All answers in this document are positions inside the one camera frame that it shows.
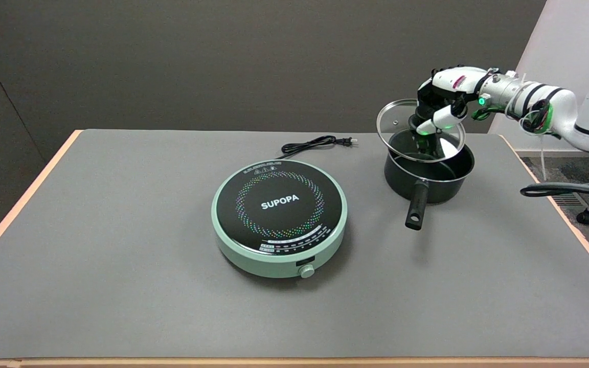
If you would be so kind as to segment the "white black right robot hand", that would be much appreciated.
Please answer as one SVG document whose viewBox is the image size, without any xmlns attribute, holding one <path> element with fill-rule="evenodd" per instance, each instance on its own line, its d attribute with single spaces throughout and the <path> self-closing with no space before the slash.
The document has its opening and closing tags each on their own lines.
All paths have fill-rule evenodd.
<svg viewBox="0 0 589 368">
<path fill-rule="evenodd" d="M 415 128 L 416 132 L 430 135 L 463 123 L 467 104 L 479 97 L 479 90 L 489 76 L 488 70 L 472 66 L 432 70 L 432 77 L 417 91 L 416 114 L 422 123 Z"/>
</svg>

